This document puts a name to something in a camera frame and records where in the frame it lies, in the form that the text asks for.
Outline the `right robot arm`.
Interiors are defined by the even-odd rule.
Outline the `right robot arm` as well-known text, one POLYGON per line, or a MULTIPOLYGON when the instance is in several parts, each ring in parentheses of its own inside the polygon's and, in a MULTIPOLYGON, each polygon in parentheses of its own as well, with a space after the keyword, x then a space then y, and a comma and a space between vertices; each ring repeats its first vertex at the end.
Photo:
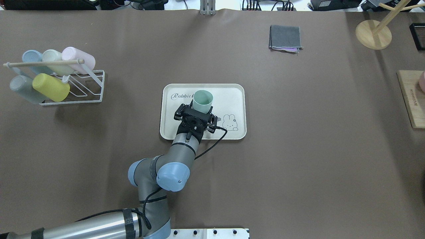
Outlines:
POLYGON ((212 103, 192 100, 181 104, 174 114, 180 124, 174 141, 164 155, 134 162, 128 178, 138 189, 139 207, 108 210, 71 224, 39 228, 17 235, 3 233, 2 239, 166 239, 171 235, 167 192, 182 190, 205 131, 217 129, 212 103))

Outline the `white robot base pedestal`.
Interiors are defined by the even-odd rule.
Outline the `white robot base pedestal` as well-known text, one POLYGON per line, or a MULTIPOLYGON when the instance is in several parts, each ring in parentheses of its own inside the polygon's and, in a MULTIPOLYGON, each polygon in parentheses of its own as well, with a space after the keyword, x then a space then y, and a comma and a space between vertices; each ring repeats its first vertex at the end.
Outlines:
POLYGON ((249 239, 245 228, 172 229, 169 239, 249 239))

